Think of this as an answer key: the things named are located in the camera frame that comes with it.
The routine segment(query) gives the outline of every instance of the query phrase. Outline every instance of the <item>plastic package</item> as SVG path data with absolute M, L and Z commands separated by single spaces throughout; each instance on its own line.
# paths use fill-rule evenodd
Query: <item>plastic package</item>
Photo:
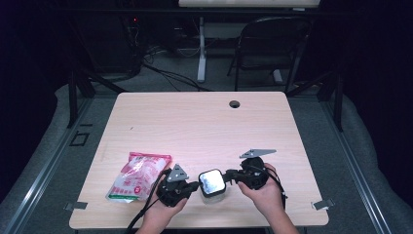
M 143 201 L 149 197 L 152 183 L 169 164 L 170 155 L 131 152 L 106 198 L 117 202 Z

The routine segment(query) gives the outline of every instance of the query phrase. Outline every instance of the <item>chair backrest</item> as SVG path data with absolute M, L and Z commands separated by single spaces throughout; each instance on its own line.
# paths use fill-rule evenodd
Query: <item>chair backrest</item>
M 247 24 L 240 37 L 239 48 L 269 41 L 273 50 L 291 51 L 311 31 L 311 23 L 305 18 L 261 18 Z

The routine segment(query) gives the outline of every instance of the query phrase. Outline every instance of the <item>black chair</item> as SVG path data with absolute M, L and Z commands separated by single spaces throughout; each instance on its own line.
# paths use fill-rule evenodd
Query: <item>black chair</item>
M 289 69 L 285 92 L 291 85 L 291 75 L 298 46 L 311 31 L 305 18 L 261 18 L 247 24 L 240 36 L 227 76 L 236 67 L 235 91 L 241 70 Z

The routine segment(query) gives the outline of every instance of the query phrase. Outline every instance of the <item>wooden tabletop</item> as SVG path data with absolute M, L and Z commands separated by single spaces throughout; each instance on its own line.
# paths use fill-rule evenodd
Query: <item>wooden tabletop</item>
M 180 7 L 317 8 L 319 0 L 179 0 Z
M 233 108 L 230 101 L 238 101 Z M 239 156 L 250 148 L 277 149 L 262 159 L 277 168 L 288 196 L 286 212 L 297 226 L 325 225 L 321 201 L 301 137 L 284 93 L 124 93 L 115 102 L 106 129 L 70 219 L 74 229 L 126 228 L 144 202 L 106 200 L 105 195 L 131 151 L 168 154 L 188 174 L 188 182 L 212 169 L 240 169 Z M 237 185 L 227 184 L 225 198 L 206 205 L 194 192 L 169 228 L 268 226 Z

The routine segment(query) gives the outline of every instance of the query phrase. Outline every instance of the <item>pink plastic bag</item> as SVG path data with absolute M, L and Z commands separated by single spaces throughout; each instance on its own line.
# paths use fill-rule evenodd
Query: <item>pink plastic bag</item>
M 171 159 L 170 155 L 131 152 L 129 162 L 121 169 L 106 197 L 119 202 L 146 200 L 152 183 Z

